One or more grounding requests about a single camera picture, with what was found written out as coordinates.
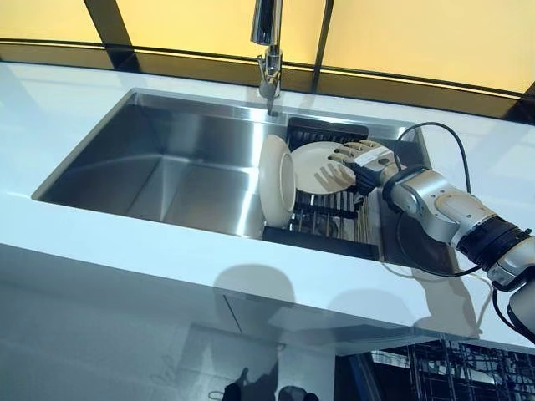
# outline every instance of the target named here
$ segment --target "yellow window pane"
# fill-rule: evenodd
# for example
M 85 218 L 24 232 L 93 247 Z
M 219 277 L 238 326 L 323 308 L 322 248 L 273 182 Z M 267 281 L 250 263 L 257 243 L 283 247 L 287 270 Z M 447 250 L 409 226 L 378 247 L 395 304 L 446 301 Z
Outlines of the yellow window pane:
M 324 65 L 525 92 L 533 0 L 337 0 Z
M 0 38 L 101 42 L 83 0 L 0 0 Z
M 250 42 L 255 0 L 118 0 L 135 46 L 256 57 L 265 47 Z M 324 0 L 283 2 L 283 59 L 313 63 Z

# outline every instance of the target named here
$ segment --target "sink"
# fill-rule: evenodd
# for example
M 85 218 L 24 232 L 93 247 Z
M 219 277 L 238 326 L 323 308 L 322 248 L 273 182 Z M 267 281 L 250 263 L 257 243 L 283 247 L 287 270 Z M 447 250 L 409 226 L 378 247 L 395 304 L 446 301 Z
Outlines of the sink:
M 291 118 L 365 127 L 372 140 L 393 144 L 411 122 L 284 108 L 268 116 L 262 104 L 214 100 L 132 89 L 36 190 L 33 198 L 63 206 L 110 213 L 235 236 L 262 239 L 264 218 L 258 195 L 258 161 L 266 135 L 284 140 Z M 418 162 L 429 164 L 416 132 Z M 377 259 L 410 265 L 396 247 L 396 214 L 370 197 L 373 227 L 368 241 Z M 424 236 L 416 224 L 410 235 Z M 434 244 L 446 270 L 451 251 Z

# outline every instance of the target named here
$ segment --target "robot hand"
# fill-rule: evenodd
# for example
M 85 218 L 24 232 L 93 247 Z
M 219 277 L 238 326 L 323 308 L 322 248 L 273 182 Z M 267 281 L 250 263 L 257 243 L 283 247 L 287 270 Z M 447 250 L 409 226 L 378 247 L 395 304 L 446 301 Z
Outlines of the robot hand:
M 363 195 L 379 188 L 390 207 L 415 218 L 427 235 L 466 255 L 497 290 L 520 287 L 507 312 L 514 329 L 535 342 L 535 238 L 530 231 L 503 220 L 474 195 L 423 165 L 400 170 L 393 152 L 376 142 L 350 142 L 329 158 L 355 173 Z

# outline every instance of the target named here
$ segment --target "metal rack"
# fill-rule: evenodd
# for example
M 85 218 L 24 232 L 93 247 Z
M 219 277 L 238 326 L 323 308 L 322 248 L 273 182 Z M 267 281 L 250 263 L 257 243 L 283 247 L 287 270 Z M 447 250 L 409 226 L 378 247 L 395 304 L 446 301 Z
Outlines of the metal rack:
M 368 128 L 362 125 L 302 118 L 288 121 L 290 151 L 313 142 L 344 144 L 367 137 Z M 368 204 L 368 200 L 354 187 L 331 195 L 311 195 L 297 190 L 294 213 L 288 227 L 266 227 L 262 238 L 264 241 L 376 259 L 379 247 L 372 240 Z
M 535 356 L 440 340 L 372 353 L 410 370 L 418 401 L 535 400 Z

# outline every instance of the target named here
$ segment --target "black cable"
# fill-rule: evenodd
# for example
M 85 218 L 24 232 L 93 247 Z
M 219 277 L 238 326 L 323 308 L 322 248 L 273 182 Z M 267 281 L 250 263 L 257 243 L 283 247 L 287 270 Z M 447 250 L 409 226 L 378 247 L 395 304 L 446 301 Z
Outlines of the black cable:
M 464 146 L 462 145 L 461 138 L 459 138 L 459 135 L 457 135 L 457 133 L 453 129 L 451 129 L 450 127 L 442 123 L 436 123 L 434 121 L 427 121 L 425 123 L 414 124 L 411 127 L 407 128 L 405 131 L 403 131 L 403 133 L 396 140 L 395 145 L 394 145 L 394 150 L 393 150 L 394 161 L 395 161 L 395 165 L 398 167 L 398 170 L 401 170 L 400 157 L 398 156 L 398 146 L 401 142 L 401 139 L 405 135 L 410 133 L 413 129 L 417 129 L 417 128 L 424 127 L 427 125 L 435 125 L 437 127 L 441 127 L 445 129 L 446 131 L 448 131 L 453 136 L 453 138 L 455 138 L 455 141 L 457 145 L 459 146 L 459 151 L 461 152 L 462 164 L 465 169 L 466 192 L 471 194 L 470 172 L 468 171 L 468 161 L 466 160 L 466 152 L 465 152 Z
M 468 161 L 466 160 L 465 147 L 462 145 L 461 138 L 459 138 L 459 135 L 453 129 L 451 129 L 450 127 L 448 127 L 445 124 L 436 123 L 434 121 L 426 121 L 425 123 L 414 124 L 411 127 L 407 128 L 405 131 L 403 131 L 401 133 L 401 135 L 398 137 L 398 139 L 396 140 L 395 145 L 394 145 L 394 149 L 393 149 L 394 161 L 395 161 L 395 165 L 397 166 L 398 170 L 401 170 L 400 157 L 398 156 L 398 152 L 397 152 L 398 146 L 399 146 L 401 140 L 403 139 L 403 137 L 405 135 L 410 133 L 413 129 L 417 129 L 417 128 L 424 127 L 424 126 L 427 126 L 427 125 L 435 125 L 437 127 L 441 127 L 443 129 L 445 129 L 446 131 L 448 131 L 453 136 L 453 138 L 455 138 L 455 141 L 456 141 L 457 145 L 459 146 L 459 151 L 461 152 L 462 165 L 463 165 L 464 170 L 465 170 L 466 192 L 468 192 L 470 194 L 471 193 L 470 171 L 468 170 Z M 442 272 L 432 271 L 432 270 L 429 270 L 429 269 L 427 269 L 425 267 L 420 266 L 411 257 L 409 257 L 409 255 L 407 255 L 407 253 L 405 252 L 405 249 L 403 249 L 403 246 L 401 245 L 401 241 L 400 241 L 401 216 L 402 215 L 400 215 L 400 218 L 398 219 L 397 228 L 396 228 L 396 235 L 397 235 L 398 244 L 400 245 L 400 249 L 401 249 L 401 252 L 403 253 L 403 255 L 407 259 L 409 259 L 410 261 L 413 261 L 416 264 L 416 268 L 417 269 L 420 269 L 423 272 L 426 272 L 426 273 L 429 273 L 429 274 L 433 274 L 435 276 L 449 277 L 449 278 L 466 276 L 467 274 L 471 274 L 473 272 L 477 272 L 480 269 L 479 266 L 474 266 L 474 267 L 472 267 L 472 268 L 470 268 L 468 270 L 462 271 L 462 272 L 442 273 Z
M 494 311 L 496 311 L 496 314 L 498 315 L 498 317 L 502 320 L 502 322 L 504 322 L 509 328 L 511 328 L 512 330 L 514 330 L 515 332 L 517 332 L 518 334 L 520 334 L 521 336 L 523 337 L 526 337 L 524 336 L 515 326 L 514 324 L 512 324 L 511 322 L 509 322 L 505 316 L 503 316 L 502 314 L 502 311 L 500 311 L 500 307 L 498 306 L 498 299 L 497 299 L 497 295 L 498 295 L 498 290 L 497 288 L 493 288 L 492 289 L 492 305 L 494 306 Z

